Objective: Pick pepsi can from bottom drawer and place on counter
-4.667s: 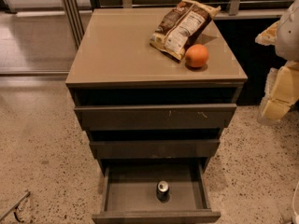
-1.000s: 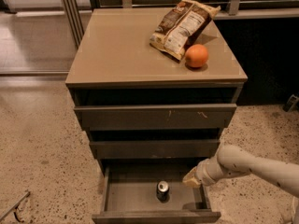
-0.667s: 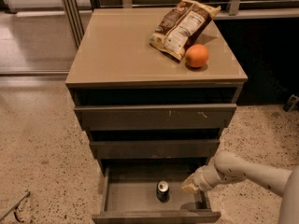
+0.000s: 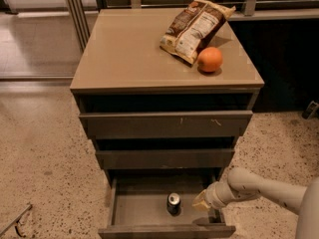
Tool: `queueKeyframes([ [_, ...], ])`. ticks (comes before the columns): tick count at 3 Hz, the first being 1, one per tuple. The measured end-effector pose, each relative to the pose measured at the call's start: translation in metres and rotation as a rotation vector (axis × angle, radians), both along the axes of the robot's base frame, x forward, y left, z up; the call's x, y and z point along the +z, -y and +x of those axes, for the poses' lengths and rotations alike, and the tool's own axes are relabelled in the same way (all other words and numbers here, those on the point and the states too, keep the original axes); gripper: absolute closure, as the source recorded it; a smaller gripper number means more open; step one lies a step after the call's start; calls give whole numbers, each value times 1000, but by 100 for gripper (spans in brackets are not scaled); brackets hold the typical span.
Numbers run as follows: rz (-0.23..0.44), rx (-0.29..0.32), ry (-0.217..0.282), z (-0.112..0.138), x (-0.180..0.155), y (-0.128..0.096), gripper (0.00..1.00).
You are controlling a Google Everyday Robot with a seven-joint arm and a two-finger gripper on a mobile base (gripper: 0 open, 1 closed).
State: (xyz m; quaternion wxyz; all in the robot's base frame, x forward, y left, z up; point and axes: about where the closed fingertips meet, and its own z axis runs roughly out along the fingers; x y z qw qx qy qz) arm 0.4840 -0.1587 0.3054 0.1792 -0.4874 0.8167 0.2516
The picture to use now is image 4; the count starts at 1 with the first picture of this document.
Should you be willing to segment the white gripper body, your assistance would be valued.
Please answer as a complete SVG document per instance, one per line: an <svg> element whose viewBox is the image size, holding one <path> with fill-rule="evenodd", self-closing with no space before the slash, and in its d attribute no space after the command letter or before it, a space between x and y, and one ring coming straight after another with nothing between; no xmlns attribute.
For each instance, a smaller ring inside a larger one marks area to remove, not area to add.
<svg viewBox="0 0 319 239"><path fill-rule="evenodd" d="M215 181L205 189L204 201L210 208L221 209L236 200L238 192L226 182Z"/></svg>

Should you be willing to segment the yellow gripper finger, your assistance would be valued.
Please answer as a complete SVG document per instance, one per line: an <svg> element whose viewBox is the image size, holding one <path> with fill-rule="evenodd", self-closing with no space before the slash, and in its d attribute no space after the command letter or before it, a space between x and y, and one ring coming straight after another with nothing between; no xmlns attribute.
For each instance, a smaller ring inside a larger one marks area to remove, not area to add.
<svg viewBox="0 0 319 239"><path fill-rule="evenodd" d="M192 201L192 207L197 211L209 211L210 204L205 199L206 190L202 190Z"/></svg>

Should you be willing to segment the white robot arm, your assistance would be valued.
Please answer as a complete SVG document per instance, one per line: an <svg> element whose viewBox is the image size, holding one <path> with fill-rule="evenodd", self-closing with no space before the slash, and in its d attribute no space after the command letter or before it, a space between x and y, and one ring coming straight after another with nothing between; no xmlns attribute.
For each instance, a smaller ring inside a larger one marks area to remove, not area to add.
<svg viewBox="0 0 319 239"><path fill-rule="evenodd" d="M242 167L231 169L225 181L215 181L192 202L198 211L221 209L232 202L264 197L298 216L295 239L319 239L319 178L308 186L266 179Z"/></svg>

